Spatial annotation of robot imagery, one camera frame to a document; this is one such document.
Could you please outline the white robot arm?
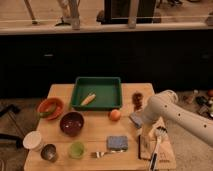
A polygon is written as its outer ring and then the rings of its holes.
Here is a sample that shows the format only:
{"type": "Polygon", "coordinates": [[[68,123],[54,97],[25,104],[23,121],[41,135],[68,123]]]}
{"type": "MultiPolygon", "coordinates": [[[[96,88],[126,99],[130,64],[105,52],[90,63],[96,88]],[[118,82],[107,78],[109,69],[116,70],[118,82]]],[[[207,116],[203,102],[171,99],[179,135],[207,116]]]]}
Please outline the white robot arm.
{"type": "Polygon", "coordinates": [[[213,121],[179,107],[177,102],[178,96],[172,90],[151,96],[141,112],[142,123],[153,125],[160,117],[170,119],[213,147],[213,121]]]}

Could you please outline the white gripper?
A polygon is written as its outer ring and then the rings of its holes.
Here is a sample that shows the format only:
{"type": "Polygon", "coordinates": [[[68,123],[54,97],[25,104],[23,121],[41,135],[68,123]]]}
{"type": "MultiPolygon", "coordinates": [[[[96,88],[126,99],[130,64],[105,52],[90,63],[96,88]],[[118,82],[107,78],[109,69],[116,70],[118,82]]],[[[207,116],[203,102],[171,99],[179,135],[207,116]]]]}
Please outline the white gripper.
{"type": "Polygon", "coordinates": [[[153,133],[153,124],[143,124],[138,131],[141,139],[152,139],[154,136],[153,133]]]}

